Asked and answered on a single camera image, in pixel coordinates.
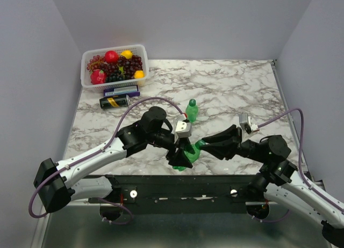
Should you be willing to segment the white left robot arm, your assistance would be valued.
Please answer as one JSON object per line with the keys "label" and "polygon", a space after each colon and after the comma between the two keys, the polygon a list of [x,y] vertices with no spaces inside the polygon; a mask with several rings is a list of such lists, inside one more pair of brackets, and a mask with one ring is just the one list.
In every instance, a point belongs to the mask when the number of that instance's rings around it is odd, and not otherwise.
{"label": "white left robot arm", "polygon": [[94,187],[81,184],[94,171],[116,161],[137,154],[148,145],[166,149],[166,159],[172,167],[192,168],[191,124],[186,114],[180,114],[174,123],[167,120],[166,111],[151,107],[140,120],[126,127],[117,127],[114,135],[99,146],[70,159],[41,162],[34,179],[35,196],[39,196],[45,211],[54,213],[73,200],[103,198],[114,202],[119,189],[106,180]]}

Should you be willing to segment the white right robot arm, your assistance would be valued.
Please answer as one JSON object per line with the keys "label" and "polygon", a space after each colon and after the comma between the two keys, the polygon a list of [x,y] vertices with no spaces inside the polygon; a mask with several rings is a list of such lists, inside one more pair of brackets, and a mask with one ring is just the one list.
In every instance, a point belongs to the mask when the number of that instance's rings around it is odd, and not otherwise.
{"label": "white right robot arm", "polygon": [[297,211],[322,227],[322,236],[336,247],[343,247],[343,203],[317,186],[288,160],[291,152],[281,135],[270,135],[260,142],[251,141],[258,125],[232,125],[225,131],[204,137],[201,149],[216,158],[235,155],[262,163],[247,187],[255,201],[265,197]]}

